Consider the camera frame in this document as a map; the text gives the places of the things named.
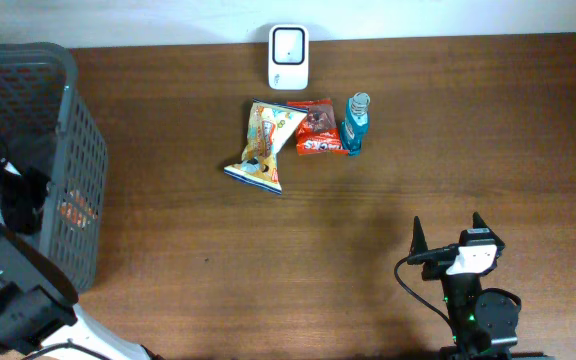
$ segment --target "wooden table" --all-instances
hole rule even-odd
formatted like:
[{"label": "wooden table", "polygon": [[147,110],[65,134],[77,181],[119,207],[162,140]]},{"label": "wooden table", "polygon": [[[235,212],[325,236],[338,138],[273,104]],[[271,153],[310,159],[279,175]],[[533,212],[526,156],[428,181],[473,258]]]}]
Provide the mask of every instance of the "wooden table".
[{"label": "wooden table", "polygon": [[[268,87],[266,51],[73,51],[110,150],[81,297],[95,318],[167,359],[437,350],[448,327],[393,266],[415,215],[438,247],[478,210],[507,244],[484,286],[524,301],[515,350],[576,359],[576,34],[312,43],[301,92]],[[340,120],[357,91],[372,97],[361,156],[299,157],[292,140],[282,196],[223,174],[253,97],[330,97]],[[402,277],[443,305],[420,270]]]}]

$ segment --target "small plastic bottle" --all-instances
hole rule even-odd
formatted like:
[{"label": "small plastic bottle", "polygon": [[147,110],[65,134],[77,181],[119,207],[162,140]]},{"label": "small plastic bottle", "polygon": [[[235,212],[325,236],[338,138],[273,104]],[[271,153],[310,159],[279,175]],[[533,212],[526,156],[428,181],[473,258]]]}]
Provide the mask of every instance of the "small plastic bottle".
[{"label": "small plastic bottle", "polygon": [[346,120],[341,124],[341,142],[349,156],[357,156],[361,152],[361,141],[370,127],[368,114],[370,96],[366,93],[356,93],[346,104]]}]

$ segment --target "gray plastic basket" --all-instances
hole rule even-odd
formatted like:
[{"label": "gray plastic basket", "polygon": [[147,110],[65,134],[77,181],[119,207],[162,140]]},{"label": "gray plastic basket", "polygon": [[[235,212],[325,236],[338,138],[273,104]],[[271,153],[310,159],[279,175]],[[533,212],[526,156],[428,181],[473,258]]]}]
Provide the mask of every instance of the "gray plastic basket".
[{"label": "gray plastic basket", "polygon": [[25,240],[81,293],[95,277],[108,155],[76,83],[68,50],[0,45],[0,135],[9,160],[51,177],[41,232]]}]

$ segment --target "snack bag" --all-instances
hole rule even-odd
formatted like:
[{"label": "snack bag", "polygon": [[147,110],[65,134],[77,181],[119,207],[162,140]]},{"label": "snack bag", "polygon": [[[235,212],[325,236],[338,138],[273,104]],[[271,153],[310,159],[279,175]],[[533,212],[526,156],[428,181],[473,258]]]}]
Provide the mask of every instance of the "snack bag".
[{"label": "snack bag", "polygon": [[307,110],[301,108],[253,100],[242,162],[226,166],[224,172],[243,183],[281,195],[276,155],[306,114]]},{"label": "snack bag", "polygon": [[77,225],[82,229],[92,223],[93,220],[97,220],[97,214],[93,213],[93,209],[86,205],[86,199],[79,193],[79,190],[71,191],[70,197],[74,199],[74,203],[84,208],[87,214],[77,211],[73,202],[63,201],[61,205],[57,205],[57,211],[61,212],[62,216],[70,220],[73,225]]},{"label": "snack bag", "polygon": [[297,127],[297,153],[299,155],[334,152],[348,154],[344,150],[335,123],[332,100],[288,102],[288,105],[308,109],[308,116]]}]

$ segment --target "red snack package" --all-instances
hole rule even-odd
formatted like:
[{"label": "red snack package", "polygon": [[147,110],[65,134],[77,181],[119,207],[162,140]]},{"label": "red snack package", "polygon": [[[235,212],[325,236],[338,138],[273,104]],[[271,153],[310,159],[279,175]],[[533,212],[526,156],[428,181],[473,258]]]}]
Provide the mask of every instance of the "red snack package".
[{"label": "red snack package", "polygon": [[322,152],[348,154],[348,150],[344,150],[341,144],[332,100],[289,101],[287,105],[308,109],[308,116],[297,126],[297,153],[299,155]]}]

